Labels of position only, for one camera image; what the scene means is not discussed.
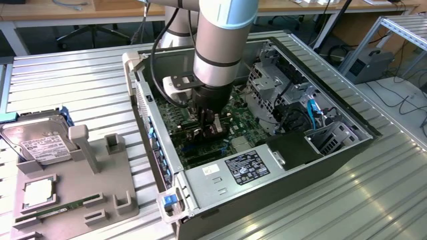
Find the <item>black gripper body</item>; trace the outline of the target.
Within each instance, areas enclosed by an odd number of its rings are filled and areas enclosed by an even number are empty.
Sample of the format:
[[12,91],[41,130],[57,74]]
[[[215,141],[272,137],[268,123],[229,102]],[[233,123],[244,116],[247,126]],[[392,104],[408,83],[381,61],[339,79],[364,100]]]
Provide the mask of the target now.
[[192,105],[196,109],[220,113],[228,104],[233,86],[232,84],[213,87],[203,85],[192,89]]

